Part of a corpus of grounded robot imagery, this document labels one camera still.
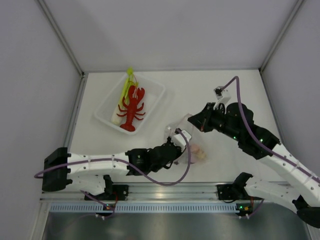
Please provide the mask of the red fake lobster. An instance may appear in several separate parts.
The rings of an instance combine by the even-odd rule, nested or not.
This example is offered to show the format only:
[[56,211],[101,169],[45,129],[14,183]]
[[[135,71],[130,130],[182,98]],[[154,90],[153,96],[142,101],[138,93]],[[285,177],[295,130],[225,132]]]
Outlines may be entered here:
[[123,113],[116,115],[118,117],[126,117],[125,123],[121,124],[120,127],[128,132],[134,132],[136,130],[135,126],[133,125],[133,120],[137,119],[138,121],[142,121],[143,118],[138,118],[138,116],[144,116],[146,113],[140,113],[141,110],[144,108],[144,103],[141,104],[139,107],[139,103],[145,96],[145,89],[143,87],[136,87],[131,85],[127,92],[128,97],[128,104],[125,102],[125,97],[122,98],[122,105],[126,109],[121,109],[120,105],[118,105],[118,110]]

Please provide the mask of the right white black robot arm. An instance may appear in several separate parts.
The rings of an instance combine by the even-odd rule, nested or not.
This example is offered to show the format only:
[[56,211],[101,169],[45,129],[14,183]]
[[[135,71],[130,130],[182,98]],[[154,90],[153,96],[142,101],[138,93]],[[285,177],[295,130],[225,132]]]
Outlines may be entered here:
[[200,132],[218,131],[235,140],[247,155],[273,169],[292,189],[258,180],[241,173],[233,182],[235,196],[258,197],[293,211],[306,224],[320,227],[320,178],[297,160],[269,130],[254,123],[254,113],[242,103],[222,103],[215,108],[207,103],[204,109],[187,120]]

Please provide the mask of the fake green leek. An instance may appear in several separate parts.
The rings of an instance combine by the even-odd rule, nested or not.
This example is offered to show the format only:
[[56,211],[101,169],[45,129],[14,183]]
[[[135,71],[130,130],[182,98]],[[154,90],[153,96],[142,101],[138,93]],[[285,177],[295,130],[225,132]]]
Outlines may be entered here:
[[111,122],[116,125],[119,126],[121,121],[122,121],[122,117],[118,116],[118,114],[121,114],[121,111],[119,110],[118,106],[123,107],[123,98],[124,98],[124,102],[127,105],[129,103],[129,88],[131,86],[134,87],[138,87],[139,86],[139,82],[137,81],[135,74],[134,74],[134,69],[132,67],[129,67],[126,71],[127,77],[124,81],[124,84],[122,86],[122,90],[121,90],[121,94],[118,100],[118,103],[116,104],[116,107],[113,111],[112,117],[111,117]]

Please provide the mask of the clear zip top bag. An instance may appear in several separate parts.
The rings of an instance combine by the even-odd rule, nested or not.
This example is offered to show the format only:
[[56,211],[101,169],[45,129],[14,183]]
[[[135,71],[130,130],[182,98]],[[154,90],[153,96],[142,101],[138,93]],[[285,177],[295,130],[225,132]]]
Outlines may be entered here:
[[173,137],[176,129],[187,132],[188,135],[186,135],[186,137],[189,139],[191,164],[203,164],[208,160],[208,146],[201,136],[201,132],[188,121],[188,118],[192,116],[192,114],[187,113],[181,119],[169,123],[164,128],[164,139],[166,140],[167,137]]

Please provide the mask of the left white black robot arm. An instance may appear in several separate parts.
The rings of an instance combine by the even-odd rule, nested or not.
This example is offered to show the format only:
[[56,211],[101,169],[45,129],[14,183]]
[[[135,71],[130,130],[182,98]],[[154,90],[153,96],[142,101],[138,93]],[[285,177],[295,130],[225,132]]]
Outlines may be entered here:
[[171,137],[154,148],[134,148],[113,155],[75,154],[59,147],[44,160],[42,191],[84,191],[107,200],[113,194],[112,177],[169,169],[185,150],[184,143]]

